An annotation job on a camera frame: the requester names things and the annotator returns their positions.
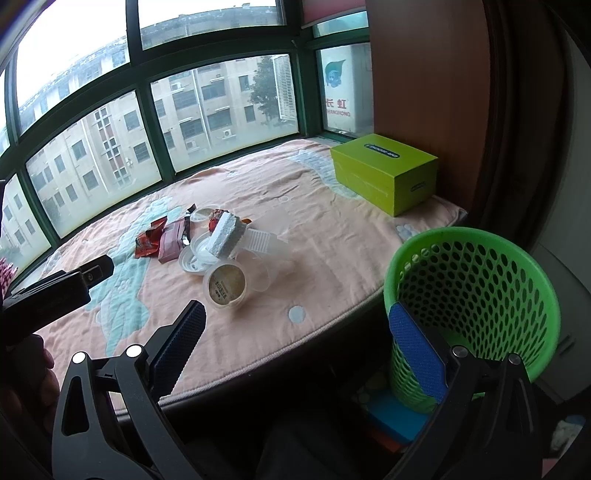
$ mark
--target metal screw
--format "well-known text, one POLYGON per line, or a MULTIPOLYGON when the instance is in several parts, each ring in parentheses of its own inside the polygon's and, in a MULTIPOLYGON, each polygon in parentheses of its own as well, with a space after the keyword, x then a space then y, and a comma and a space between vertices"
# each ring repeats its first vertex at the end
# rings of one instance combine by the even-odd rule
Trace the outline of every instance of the metal screw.
POLYGON ((130 356, 131 358, 135 358, 141 352, 142 352, 142 346, 141 345, 132 345, 132 346, 127 347, 127 350, 125 351, 125 354, 127 356, 130 356))
POLYGON ((511 362, 513 365, 519 365, 521 363, 521 357, 516 353, 510 353, 509 362, 511 362))
POLYGON ((77 352, 72 357, 72 361, 75 364, 81 364, 84 361, 85 358, 86 358, 86 354, 84 352, 77 352))
POLYGON ((452 353, 458 358, 464 358, 468 356, 468 349, 465 346, 457 345, 452 348, 452 353))

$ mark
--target green box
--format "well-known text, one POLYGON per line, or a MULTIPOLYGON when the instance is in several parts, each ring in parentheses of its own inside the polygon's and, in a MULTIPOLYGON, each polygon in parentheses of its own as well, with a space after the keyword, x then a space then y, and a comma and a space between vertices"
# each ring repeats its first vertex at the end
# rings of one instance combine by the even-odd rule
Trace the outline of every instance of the green box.
POLYGON ((437 157, 371 134, 330 149, 336 179, 392 216, 435 193, 437 157))

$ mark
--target food wrapper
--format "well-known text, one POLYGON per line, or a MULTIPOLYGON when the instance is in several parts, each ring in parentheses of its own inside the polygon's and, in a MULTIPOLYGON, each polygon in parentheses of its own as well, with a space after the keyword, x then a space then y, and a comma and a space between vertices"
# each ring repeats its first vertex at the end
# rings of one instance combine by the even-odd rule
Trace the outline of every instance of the food wrapper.
POLYGON ((137 236, 135 239, 135 258, 149 257, 158 252, 165 225, 166 217, 159 218, 150 224, 150 228, 137 236))
POLYGON ((195 210, 195 205, 191 205, 182 218, 169 223, 164 229, 158 252, 160 263, 176 260, 181 250, 191 243, 191 214, 195 210))

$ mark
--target pink blanket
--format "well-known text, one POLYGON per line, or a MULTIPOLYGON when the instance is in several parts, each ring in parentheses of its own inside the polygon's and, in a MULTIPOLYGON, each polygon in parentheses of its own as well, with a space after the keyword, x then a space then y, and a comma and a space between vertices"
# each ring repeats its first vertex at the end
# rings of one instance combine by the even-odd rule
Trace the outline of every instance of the pink blanket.
MULTIPOLYGON (((91 290, 90 304, 40 334, 61 382, 77 351, 92 358, 119 355, 172 323, 189 300, 200 300, 207 327, 172 395, 161 400, 169 404, 273 360, 378 298, 402 241, 452 225, 462 214, 434 197, 392 218, 336 182, 328 147, 291 141, 201 171, 78 233, 48 260, 44 275, 102 254, 113 258, 115 273, 91 290), (133 258, 135 237, 152 220, 166 214, 173 220, 193 203, 253 220, 278 205, 287 210, 291 261, 269 290, 251 294, 237 309, 216 310, 203 298, 202 278, 176 261, 133 258)), ((116 399, 119 413, 123 407, 116 399)))

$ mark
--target tree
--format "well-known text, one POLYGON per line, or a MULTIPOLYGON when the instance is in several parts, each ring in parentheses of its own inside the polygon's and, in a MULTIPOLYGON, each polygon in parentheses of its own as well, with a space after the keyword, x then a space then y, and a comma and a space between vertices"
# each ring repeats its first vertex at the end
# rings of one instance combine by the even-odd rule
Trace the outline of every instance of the tree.
POLYGON ((265 115, 267 122, 279 117, 279 102, 275 85, 275 70, 270 56, 265 56, 258 64, 252 79, 251 102, 259 105, 258 109, 265 115))

